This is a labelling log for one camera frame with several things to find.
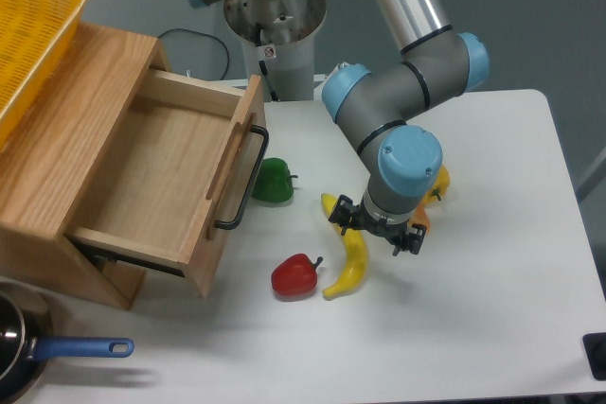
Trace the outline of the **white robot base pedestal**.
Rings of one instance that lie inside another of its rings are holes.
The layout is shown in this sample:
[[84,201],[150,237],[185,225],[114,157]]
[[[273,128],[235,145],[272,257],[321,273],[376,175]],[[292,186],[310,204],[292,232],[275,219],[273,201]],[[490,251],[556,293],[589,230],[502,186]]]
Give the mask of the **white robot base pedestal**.
[[326,0],[224,1],[224,18],[241,40],[246,72],[264,78],[266,100],[313,98],[314,39],[326,12]]

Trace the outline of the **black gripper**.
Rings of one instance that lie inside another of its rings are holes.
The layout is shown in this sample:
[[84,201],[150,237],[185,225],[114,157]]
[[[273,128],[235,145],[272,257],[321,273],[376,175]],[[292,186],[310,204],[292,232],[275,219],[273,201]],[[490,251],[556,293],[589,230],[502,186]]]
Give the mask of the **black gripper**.
[[366,206],[361,202],[355,212],[352,199],[341,195],[332,208],[328,221],[337,226],[337,232],[343,237],[353,218],[353,228],[364,230],[375,237],[388,239],[393,245],[393,256],[401,252],[417,255],[420,252],[427,226],[414,223],[407,227],[412,213],[389,214],[374,205]]

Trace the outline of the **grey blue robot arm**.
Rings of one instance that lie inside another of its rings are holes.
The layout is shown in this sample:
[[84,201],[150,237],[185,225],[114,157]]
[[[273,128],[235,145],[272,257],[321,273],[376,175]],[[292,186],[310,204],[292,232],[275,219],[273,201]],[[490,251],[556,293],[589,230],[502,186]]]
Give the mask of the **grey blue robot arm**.
[[[312,57],[305,52],[326,17],[326,0],[188,0],[223,4],[240,38],[247,69],[265,82],[272,101],[312,93]],[[411,119],[480,85],[489,75],[486,47],[471,33],[455,33],[437,0],[378,0],[401,54],[379,75],[345,64],[326,80],[321,98],[368,170],[359,202],[340,197],[330,221],[343,231],[364,230],[396,252],[417,253],[425,228],[412,221],[437,179],[442,149]]]

